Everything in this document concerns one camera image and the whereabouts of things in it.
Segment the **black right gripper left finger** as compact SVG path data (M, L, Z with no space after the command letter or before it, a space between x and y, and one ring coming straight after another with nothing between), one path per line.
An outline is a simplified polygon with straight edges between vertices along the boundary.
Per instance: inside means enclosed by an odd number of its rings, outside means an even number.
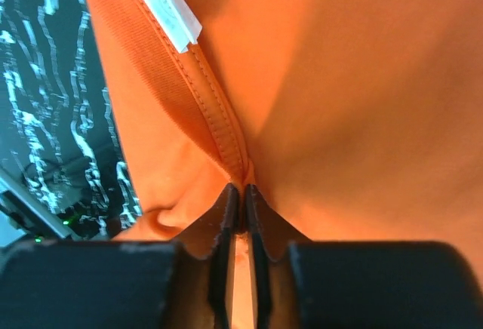
M3 328L228 328L238 190L169 241L21 241L1 252Z

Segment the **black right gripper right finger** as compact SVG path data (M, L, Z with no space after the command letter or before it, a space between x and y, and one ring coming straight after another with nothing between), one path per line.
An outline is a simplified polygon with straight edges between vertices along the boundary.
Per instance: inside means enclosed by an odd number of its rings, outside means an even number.
M313 241L245 191L258 328L480 328L482 291L439 241Z

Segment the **orange t shirt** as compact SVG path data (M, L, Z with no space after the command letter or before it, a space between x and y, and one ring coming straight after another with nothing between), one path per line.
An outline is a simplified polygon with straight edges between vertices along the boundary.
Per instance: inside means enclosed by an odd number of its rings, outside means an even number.
M142 213L165 241L233 184L316 241L439 241L482 278L482 0L86 0Z

